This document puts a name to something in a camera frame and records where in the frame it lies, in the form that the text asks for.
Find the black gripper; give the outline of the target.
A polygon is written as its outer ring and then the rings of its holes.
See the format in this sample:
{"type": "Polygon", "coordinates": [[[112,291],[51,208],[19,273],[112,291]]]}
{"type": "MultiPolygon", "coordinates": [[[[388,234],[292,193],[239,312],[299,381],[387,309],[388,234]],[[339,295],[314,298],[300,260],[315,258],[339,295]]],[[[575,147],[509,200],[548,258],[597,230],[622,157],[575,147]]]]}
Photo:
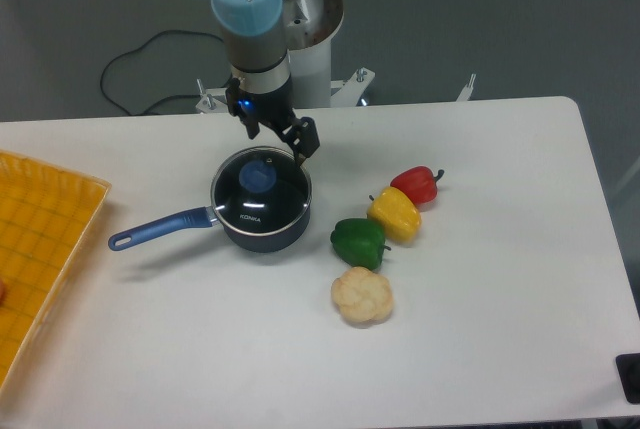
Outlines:
{"type": "Polygon", "coordinates": [[[312,118],[294,116],[292,92],[291,79],[274,91],[258,94],[242,89],[241,80],[233,77],[225,97],[229,114],[241,121],[250,140],[259,134],[259,125],[265,126],[291,149],[295,164],[302,166],[319,149],[320,139],[312,118]]]}

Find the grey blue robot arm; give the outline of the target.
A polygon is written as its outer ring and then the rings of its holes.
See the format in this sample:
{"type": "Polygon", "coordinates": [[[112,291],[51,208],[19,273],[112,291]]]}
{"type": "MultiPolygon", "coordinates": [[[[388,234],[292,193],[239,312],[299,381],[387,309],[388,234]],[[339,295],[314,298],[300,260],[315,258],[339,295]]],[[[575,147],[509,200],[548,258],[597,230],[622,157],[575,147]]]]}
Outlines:
{"type": "Polygon", "coordinates": [[[298,109],[358,103],[375,74],[331,77],[331,43],[343,0],[209,0],[231,69],[229,113],[255,138],[268,128],[302,164],[319,148],[315,122],[298,109]]]}

